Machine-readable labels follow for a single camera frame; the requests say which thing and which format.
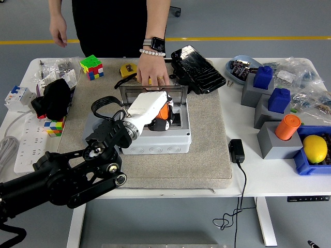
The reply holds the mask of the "person's left hand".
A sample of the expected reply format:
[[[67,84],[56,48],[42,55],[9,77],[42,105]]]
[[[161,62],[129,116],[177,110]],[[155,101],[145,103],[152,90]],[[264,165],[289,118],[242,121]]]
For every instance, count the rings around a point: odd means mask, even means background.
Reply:
[[[143,86],[169,86],[164,58],[142,53],[137,66],[137,79]]]

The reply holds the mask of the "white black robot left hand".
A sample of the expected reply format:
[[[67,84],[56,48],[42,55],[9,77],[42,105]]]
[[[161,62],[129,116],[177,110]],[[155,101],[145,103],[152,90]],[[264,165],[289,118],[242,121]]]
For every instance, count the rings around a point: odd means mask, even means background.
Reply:
[[[166,131],[172,124],[173,99],[166,91],[150,91],[138,95],[128,109],[123,124],[140,136],[145,125],[151,131]]]

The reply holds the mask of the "person's right hand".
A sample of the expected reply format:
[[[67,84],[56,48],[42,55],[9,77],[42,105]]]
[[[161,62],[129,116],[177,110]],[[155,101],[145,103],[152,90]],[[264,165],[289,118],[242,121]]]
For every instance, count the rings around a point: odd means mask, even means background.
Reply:
[[[50,17],[49,30],[54,43],[65,48],[67,46],[67,24],[61,14]]]

